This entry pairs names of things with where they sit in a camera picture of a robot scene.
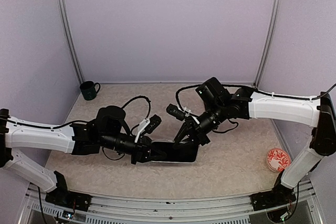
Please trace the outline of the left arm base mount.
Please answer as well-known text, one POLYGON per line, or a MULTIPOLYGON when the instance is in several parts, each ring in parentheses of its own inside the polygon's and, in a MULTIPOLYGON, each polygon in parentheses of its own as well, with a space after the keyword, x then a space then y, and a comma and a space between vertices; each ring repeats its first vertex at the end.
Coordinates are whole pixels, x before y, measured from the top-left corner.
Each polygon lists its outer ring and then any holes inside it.
POLYGON ((54 174, 56 176, 56 188, 46 193, 45 201, 57 206, 71 208, 73 211, 87 212, 91 203, 91 195, 68 190, 64 175, 57 171, 54 171, 54 174))

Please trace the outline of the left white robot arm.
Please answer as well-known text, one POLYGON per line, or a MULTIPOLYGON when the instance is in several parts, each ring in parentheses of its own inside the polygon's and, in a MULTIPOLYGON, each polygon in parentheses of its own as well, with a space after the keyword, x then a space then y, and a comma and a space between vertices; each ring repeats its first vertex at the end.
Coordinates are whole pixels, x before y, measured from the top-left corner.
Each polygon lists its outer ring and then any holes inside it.
POLYGON ((1 167, 52 194, 66 206, 73 201, 64 176, 47 170, 25 156, 21 147, 54 150, 71 155, 98 154, 107 148, 131 156, 131 163, 145 163, 166 158, 147 137, 161 123, 157 115, 144 119, 136 136, 125 121, 125 110, 111 105, 100 108, 95 119, 77 120, 64 125, 32 125, 9 116, 8 109, 1 109, 1 167))

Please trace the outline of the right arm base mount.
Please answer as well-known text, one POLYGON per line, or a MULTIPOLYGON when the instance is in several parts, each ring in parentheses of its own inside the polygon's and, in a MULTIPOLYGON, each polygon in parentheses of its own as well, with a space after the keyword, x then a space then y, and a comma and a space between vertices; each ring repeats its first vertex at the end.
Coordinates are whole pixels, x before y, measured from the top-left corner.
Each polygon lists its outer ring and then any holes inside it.
POLYGON ((250 196, 254 211, 277 207, 296 201, 294 189, 289 189, 281 184, 281 176, 278 175, 274 187, 271 190, 252 194, 250 196))

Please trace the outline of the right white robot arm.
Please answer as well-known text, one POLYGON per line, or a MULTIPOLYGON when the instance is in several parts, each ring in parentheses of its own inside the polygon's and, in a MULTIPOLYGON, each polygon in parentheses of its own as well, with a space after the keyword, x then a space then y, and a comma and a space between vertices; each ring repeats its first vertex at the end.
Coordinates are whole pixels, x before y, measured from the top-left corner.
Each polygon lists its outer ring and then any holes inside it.
POLYGON ((281 204, 299 181, 312 172, 324 157, 335 153, 335 111, 328 92, 297 96, 269 93, 257 88, 228 85, 212 77, 193 86, 205 105, 194 115, 180 104, 169 105, 167 112, 183 122, 174 138, 176 148, 209 143, 208 133, 231 119, 270 119, 287 149, 295 158, 279 177, 278 186, 269 192, 273 205, 281 204))

